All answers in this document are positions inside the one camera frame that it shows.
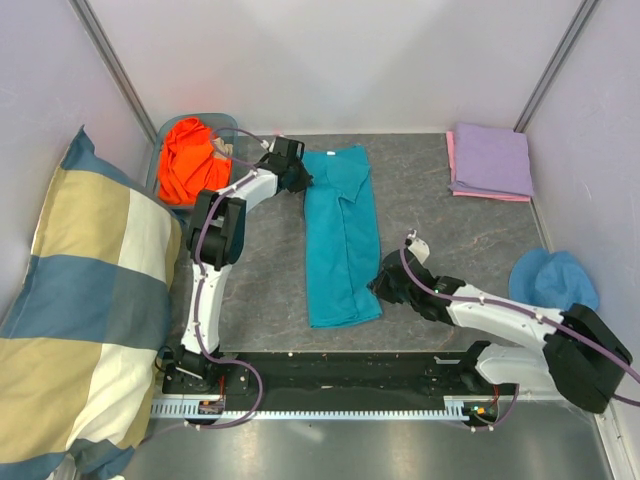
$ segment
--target orange cloth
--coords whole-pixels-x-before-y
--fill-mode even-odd
[[[229,185],[231,160],[214,153],[211,128],[195,117],[180,120],[164,139],[158,197],[168,205],[193,205],[200,190]],[[216,147],[230,154],[231,145],[216,138]]]

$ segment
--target plastic bin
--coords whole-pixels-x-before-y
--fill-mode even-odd
[[[160,152],[162,152],[164,139],[167,136],[167,133],[169,133],[169,130],[171,130],[176,123],[178,123],[183,118],[189,117],[198,118],[202,123],[204,123],[208,127],[211,127],[213,130],[223,127],[238,127],[235,119],[224,113],[192,113],[189,115],[180,115],[179,117],[172,118],[171,120],[166,122],[162,126],[162,128],[158,132],[158,136],[156,137],[156,143],[153,146],[153,153],[151,154],[151,161],[149,162],[149,173],[147,174],[146,186],[156,196],[158,195],[158,190],[160,189],[160,182],[158,182],[158,166],[160,165]],[[237,132],[229,130],[220,133],[220,137],[224,140],[225,143],[230,143],[233,145],[233,149],[235,152],[238,139]],[[231,174],[233,175],[233,164],[231,165]],[[193,205],[168,205],[168,207],[176,212],[189,212],[193,210]]]

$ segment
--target blue hat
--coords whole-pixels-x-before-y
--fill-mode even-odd
[[[516,262],[509,277],[509,297],[537,307],[569,310],[574,303],[596,310],[598,294],[582,266],[569,252],[536,248]]]

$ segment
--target pillow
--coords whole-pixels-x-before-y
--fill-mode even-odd
[[[180,235],[81,129],[0,326],[0,478],[44,479],[67,453],[99,478],[124,470],[149,421]]]

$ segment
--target folded teal towel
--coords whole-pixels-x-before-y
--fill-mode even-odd
[[[376,209],[364,147],[305,152],[307,301],[314,328],[348,327],[378,318],[367,289],[380,264]]]

